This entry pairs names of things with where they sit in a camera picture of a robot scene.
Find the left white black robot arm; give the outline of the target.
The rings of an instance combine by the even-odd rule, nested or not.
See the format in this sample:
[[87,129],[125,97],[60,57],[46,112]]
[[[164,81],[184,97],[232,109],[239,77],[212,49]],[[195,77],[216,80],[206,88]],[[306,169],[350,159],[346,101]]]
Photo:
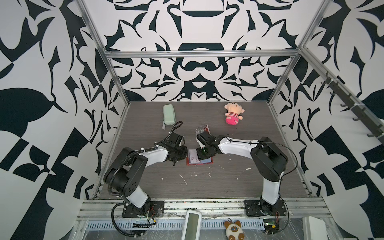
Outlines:
[[124,148],[104,175],[109,195],[119,197],[137,209],[146,207],[150,197],[140,187],[145,169],[166,161],[175,164],[186,159],[187,154],[185,138],[176,133],[171,133],[164,141],[151,148]]

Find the red leather card holder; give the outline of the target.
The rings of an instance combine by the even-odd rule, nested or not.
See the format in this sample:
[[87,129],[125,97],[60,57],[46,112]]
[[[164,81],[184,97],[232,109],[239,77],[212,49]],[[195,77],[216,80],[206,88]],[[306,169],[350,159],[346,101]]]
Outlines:
[[189,149],[186,162],[187,162],[188,166],[206,165],[206,164],[212,164],[213,158],[199,160],[198,155],[197,155],[197,150],[196,149]]

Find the clear acrylic card box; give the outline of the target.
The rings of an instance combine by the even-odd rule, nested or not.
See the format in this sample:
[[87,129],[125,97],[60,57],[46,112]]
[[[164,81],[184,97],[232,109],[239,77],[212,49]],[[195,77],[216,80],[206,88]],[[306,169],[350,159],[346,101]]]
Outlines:
[[209,130],[209,126],[208,125],[198,126],[196,128],[196,130],[195,130],[196,135],[202,134],[204,132],[207,132],[208,134],[210,134],[210,130]]

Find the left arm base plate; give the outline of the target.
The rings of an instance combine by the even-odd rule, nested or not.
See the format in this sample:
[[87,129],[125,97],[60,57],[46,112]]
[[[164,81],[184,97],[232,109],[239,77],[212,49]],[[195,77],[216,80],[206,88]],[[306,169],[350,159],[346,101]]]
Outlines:
[[136,218],[148,216],[154,218],[164,213],[164,201],[147,201],[141,208],[133,204],[126,205],[123,209],[122,218]]

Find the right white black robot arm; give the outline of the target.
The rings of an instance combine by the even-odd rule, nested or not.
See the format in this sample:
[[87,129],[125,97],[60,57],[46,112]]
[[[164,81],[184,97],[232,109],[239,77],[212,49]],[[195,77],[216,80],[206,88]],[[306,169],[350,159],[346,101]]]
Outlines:
[[215,137],[207,132],[197,134],[200,148],[197,149],[199,160],[216,155],[237,155],[252,159],[264,178],[261,200],[275,205],[280,198],[281,178],[288,163],[288,157],[269,138],[246,141],[227,136]]

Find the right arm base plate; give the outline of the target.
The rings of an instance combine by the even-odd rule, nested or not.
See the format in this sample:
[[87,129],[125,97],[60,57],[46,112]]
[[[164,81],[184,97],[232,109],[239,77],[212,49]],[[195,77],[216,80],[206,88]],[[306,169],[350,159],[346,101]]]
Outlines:
[[285,216],[287,212],[287,207],[281,198],[274,205],[269,204],[263,199],[245,200],[244,204],[246,215],[250,218],[276,215]]

